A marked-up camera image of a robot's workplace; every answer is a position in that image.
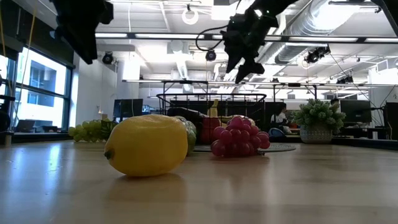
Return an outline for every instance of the potted plant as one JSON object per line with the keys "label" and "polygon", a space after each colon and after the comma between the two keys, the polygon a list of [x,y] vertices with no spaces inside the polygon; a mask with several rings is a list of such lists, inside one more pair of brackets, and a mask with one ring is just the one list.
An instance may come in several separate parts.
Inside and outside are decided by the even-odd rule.
{"label": "potted plant", "polygon": [[344,113],[337,112],[339,104],[330,106],[329,102],[309,100],[300,105],[294,113],[294,122],[301,125],[300,137],[307,144],[328,144],[332,132],[338,133],[343,127]]}

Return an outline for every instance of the wooden table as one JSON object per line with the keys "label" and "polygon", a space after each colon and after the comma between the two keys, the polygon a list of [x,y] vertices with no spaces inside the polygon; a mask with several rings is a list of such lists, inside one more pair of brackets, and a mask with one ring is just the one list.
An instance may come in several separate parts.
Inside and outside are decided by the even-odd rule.
{"label": "wooden table", "polygon": [[128,179],[100,144],[0,149],[0,223],[398,223],[398,154],[297,145]]}

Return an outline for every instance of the round mat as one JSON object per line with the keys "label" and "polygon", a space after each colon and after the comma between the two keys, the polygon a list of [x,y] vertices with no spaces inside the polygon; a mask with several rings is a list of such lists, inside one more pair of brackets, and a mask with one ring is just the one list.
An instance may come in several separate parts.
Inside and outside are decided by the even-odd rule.
{"label": "round mat", "polygon": [[[287,152],[293,151],[296,147],[289,144],[271,143],[271,147],[268,149],[259,149],[259,153],[269,152]],[[195,146],[194,152],[211,152],[210,146]]]}

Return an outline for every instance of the black cable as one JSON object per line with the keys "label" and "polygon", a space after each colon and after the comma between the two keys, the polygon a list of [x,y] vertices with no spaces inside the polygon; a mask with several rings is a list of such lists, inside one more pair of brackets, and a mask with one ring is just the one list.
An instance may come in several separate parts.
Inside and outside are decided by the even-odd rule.
{"label": "black cable", "polygon": [[[336,64],[337,64],[337,66],[340,68],[340,70],[344,73],[344,75],[346,75],[346,76],[348,76],[347,75],[347,73],[343,70],[343,68],[339,65],[339,63],[336,61],[336,59],[334,58],[334,56],[330,53],[330,56],[333,58],[333,60],[336,62]],[[357,85],[355,85],[355,83],[353,83],[353,85],[361,92],[361,94],[363,95],[363,96],[365,96],[366,97],[366,99],[368,99],[369,100],[369,102],[375,107],[375,108],[377,108],[377,106],[369,99],[369,97],[367,97],[363,92],[362,92],[362,90],[361,89],[359,89],[359,87],[357,86]],[[377,111],[377,113],[378,113],[378,115],[379,115],[379,118],[380,118],[380,121],[382,121],[383,119],[381,119],[381,115],[380,115],[380,112],[379,112],[379,110],[376,110]]]}
{"label": "black cable", "polygon": [[381,102],[381,104],[380,104],[379,107],[381,107],[381,106],[383,105],[383,103],[387,100],[387,98],[390,96],[390,94],[392,93],[392,91],[394,90],[394,88],[395,88],[396,86],[397,86],[397,84],[395,84],[395,85],[392,87],[391,91],[388,93],[388,95],[386,96],[386,98]]}
{"label": "black cable", "polygon": [[205,32],[211,31],[211,30],[224,29],[224,28],[227,27],[227,26],[228,26],[228,25],[225,25],[225,26],[222,26],[222,27],[214,27],[214,28],[210,28],[210,29],[205,29],[204,31],[200,32],[200,33],[197,35],[197,37],[195,38],[195,45],[197,46],[197,48],[198,48],[199,50],[201,50],[201,51],[203,51],[203,52],[208,52],[209,50],[215,49],[217,46],[219,46],[219,44],[220,44],[223,40],[220,40],[216,45],[210,47],[209,49],[203,49],[203,48],[199,47],[199,45],[198,45],[199,36],[201,36],[201,35],[204,34]]}
{"label": "black cable", "polygon": [[241,3],[241,1],[242,1],[242,0],[239,0],[238,5],[236,5],[235,11],[238,10],[238,7],[239,7],[239,4]]}

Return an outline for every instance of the white flower pot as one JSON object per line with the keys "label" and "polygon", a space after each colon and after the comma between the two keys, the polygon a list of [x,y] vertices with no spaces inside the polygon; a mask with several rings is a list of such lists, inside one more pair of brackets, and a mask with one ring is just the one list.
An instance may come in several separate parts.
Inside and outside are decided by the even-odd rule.
{"label": "white flower pot", "polygon": [[332,133],[326,125],[317,124],[311,127],[302,126],[300,129],[300,137],[307,144],[329,144],[331,142]]}

